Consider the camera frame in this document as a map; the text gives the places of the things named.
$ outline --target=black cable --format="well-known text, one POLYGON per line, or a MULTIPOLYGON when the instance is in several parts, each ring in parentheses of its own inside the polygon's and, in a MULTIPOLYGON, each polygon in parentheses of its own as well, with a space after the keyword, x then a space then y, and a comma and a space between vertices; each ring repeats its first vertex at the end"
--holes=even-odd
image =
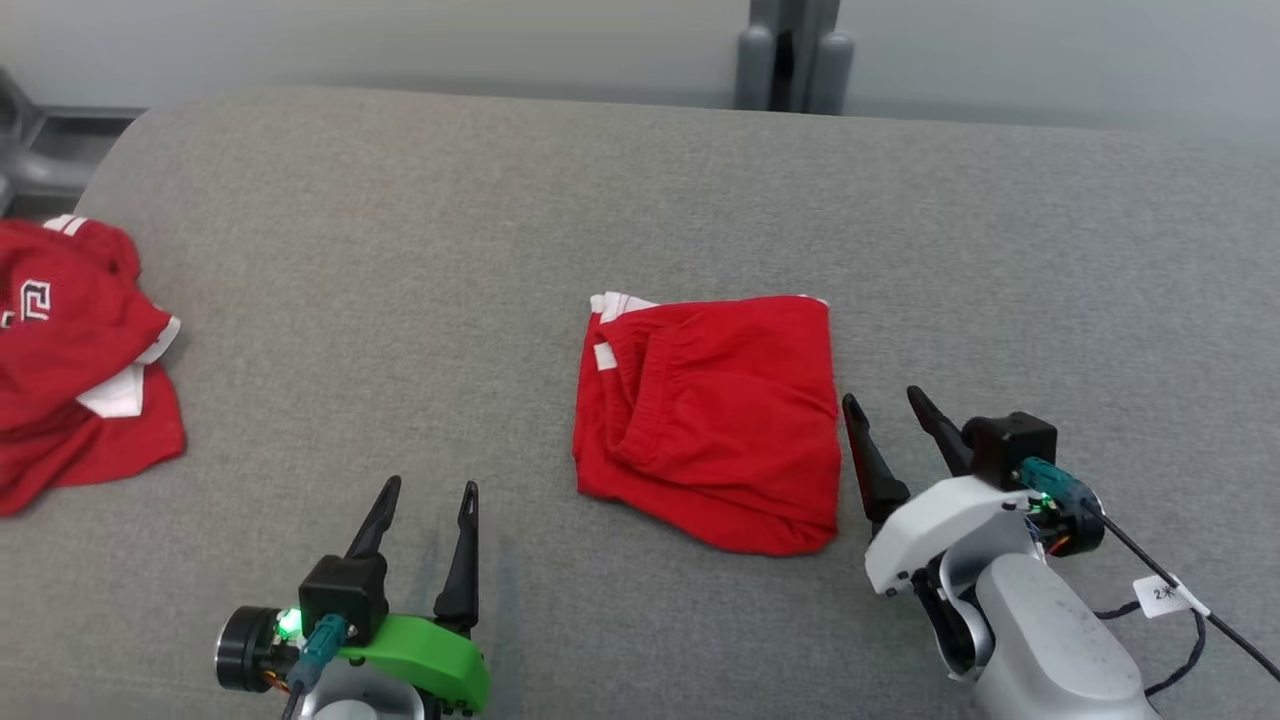
POLYGON ((302 683, 294 683, 289 688, 289 702, 284 703, 284 712, 280 714, 280 720, 292 720, 293 711, 298 707, 298 698, 302 697, 302 683))
POLYGON ((1137 600, 1132 600, 1121 605, 1120 607, 1116 607, 1115 610, 1102 610, 1094 612, 1094 615, 1098 616, 1098 620, 1115 620, 1116 618, 1124 618, 1125 615, 1133 612, 1134 610, 1138 610, 1139 607, 1142 607, 1142 603, 1138 602, 1137 600))
MULTIPOLYGON (((1152 560, 1151 556, 1147 555, 1142 550, 1142 547, 1139 547, 1138 543, 1133 541, 1133 538, 1125 534, 1125 532, 1121 530, 1120 527, 1111 520, 1111 518, 1107 518, 1107 515, 1102 512, 1101 507, 1098 507, 1096 503, 1088 500, 1083 501, 1080 505, 1083 505, 1085 510, 1092 512, 1094 518, 1101 520, 1102 524, 1108 530, 1111 530, 1111 534, 1114 534, 1116 539, 1124 543, 1125 547, 1128 547, 1134 555, 1138 556, 1138 560, 1142 560, 1143 564, 1147 565, 1147 568, 1151 568, 1157 575, 1160 575, 1160 579, 1169 583, 1169 587, 1176 588, 1178 585, 1181 584, 1178 580, 1175 580, 1174 577, 1169 574, 1169 571, 1161 568, 1158 562, 1152 560)), ((1240 637, 1240 633, 1236 633, 1235 629, 1228 625, 1225 620, 1219 618, 1216 612, 1210 612, 1206 620, 1212 623, 1212 625, 1219 630, 1221 630, 1222 634, 1226 635, 1231 642, 1240 646, 1240 650, 1249 653, 1249 657, 1257 661, 1257 664, 1261 665, 1262 669, 1267 671, 1267 674, 1270 674, 1272 678, 1280 682, 1280 667, 1276 667, 1275 662, 1271 662, 1271 660, 1266 655, 1262 655, 1261 650, 1253 647, 1253 643, 1240 637)))
POLYGON ((1187 662, 1181 667, 1170 673, 1162 682, 1147 688, 1147 697, 1169 689, 1174 683, 1185 678, 1192 671, 1192 667, 1196 667, 1196 664, 1199 662, 1201 656, 1204 655, 1204 639, 1208 635, 1208 632, 1204 629, 1204 616, 1199 612, 1192 612, 1192 616, 1196 618, 1196 647, 1192 648, 1190 657, 1187 659, 1187 662))

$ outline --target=green led light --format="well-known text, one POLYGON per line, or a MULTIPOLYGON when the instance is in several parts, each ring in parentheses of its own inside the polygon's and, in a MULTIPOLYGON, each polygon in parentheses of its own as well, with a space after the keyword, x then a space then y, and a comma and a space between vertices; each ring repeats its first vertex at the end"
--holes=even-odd
POLYGON ((280 615, 279 621, 275 624, 275 632, 282 638, 289 638, 302 632, 302 611, 297 607, 291 607, 280 615))

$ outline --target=red fabric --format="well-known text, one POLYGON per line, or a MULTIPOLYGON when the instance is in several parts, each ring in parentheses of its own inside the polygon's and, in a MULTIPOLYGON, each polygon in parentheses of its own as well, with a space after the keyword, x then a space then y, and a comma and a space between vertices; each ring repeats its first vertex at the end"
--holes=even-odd
POLYGON ((841 452, 822 302, 594 314, 580 372, 579 492, 732 552, 815 552, 836 536, 841 452), (616 369, 596 369, 598 343, 616 369))
POLYGON ((160 365, 143 373, 138 418, 102 419, 76 397, 132 364, 170 315, 137 288, 133 242, 82 222, 74 237, 0 222, 0 515, 54 486, 134 475, 182 454, 186 434, 160 365), (26 290, 41 290, 38 302, 26 290), (38 310, 41 316, 29 315, 38 310))

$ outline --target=gray fabric surface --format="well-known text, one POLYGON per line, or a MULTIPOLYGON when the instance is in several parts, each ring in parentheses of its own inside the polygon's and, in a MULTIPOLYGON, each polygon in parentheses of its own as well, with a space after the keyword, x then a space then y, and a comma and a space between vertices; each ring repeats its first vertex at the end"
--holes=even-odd
MULTIPOLYGON (((481 487, 489 717, 977 717, 909 598, 876 597, 846 462, 823 553, 731 556, 576 495, 586 299, 809 293, 899 475, 956 421, 1059 425, 1060 464, 1280 656, 1280 155, 1176 138, 271 90, 148 113, 79 209, 183 320, 187 456, 0 524, 6 717, 275 717, 218 632, 282 605, 404 475, 392 606, 428 612, 481 487)), ((1115 541, 1055 562, 1112 607, 1115 541)), ((1149 682, 1189 618, 1112 624, 1149 682)), ((1271 717, 1211 630, 1170 719, 1271 717)))

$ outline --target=gray tabletop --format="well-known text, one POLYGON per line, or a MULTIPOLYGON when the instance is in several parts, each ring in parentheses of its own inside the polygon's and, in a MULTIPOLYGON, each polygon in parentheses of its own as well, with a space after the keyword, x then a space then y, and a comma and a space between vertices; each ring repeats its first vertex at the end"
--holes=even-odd
MULTIPOLYGON (((238 605, 287 605, 404 477, 393 609, 428 612, 481 488, 498 719, 977 717, 910 598, 877 597, 846 462, 841 536, 732 556, 575 492, 588 297, 808 293, 888 461, 945 468, 904 388, 1025 410, 1059 461, 1280 655, 1280 154, 1065 129, 269 90, 148 113, 79 208, 137 241, 184 320, 186 457, 0 524, 17 717, 275 717, 220 691, 238 605)), ((1148 573, 1055 562, 1097 609, 1148 573)), ((1189 618, 1114 623, 1149 682, 1189 618)), ((1211 632, 1170 719, 1267 717, 1211 632)))

